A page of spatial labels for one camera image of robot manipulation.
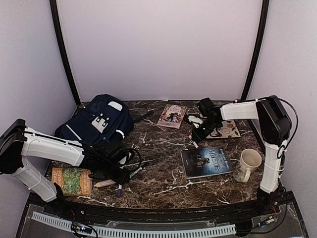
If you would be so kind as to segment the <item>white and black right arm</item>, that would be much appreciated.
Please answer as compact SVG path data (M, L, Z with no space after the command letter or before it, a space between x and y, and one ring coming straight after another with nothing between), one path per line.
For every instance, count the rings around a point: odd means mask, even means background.
M291 119L282 105L285 100L275 95L260 99L235 101L215 106L209 98L202 99L198 108L206 119L191 132L191 139L199 144L223 121L254 119L260 124L265 146L265 161L260 189L270 194L278 188L283 167L284 151L291 141Z

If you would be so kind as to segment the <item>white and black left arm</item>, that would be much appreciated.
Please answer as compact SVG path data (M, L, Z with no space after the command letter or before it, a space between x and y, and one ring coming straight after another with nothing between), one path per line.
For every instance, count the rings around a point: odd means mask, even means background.
M131 172L120 161L131 153L120 141L94 145L57 138L40 133L17 119L0 137L0 172L20 180L36 193L59 216L66 216L70 206L62 197L61 188L48 180L29 158L59 161L74 167L99 172L117 184L130 181Z

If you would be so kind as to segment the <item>dark blue Wuthering Heights book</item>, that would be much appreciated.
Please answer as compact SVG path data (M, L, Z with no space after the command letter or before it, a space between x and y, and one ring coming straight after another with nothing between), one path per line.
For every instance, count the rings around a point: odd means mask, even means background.
M230 159L222 146L181 150L187 179L198 179L233 172Z

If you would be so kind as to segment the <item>navy blue student backpack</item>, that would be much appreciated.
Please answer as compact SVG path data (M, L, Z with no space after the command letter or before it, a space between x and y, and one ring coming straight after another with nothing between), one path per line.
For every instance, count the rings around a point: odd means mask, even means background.
M133 119L129 107L109 94L97 95L66 123L58 127L55 137L90 144L108 144L123 140L133 130L134 124L152 115L149 111Z

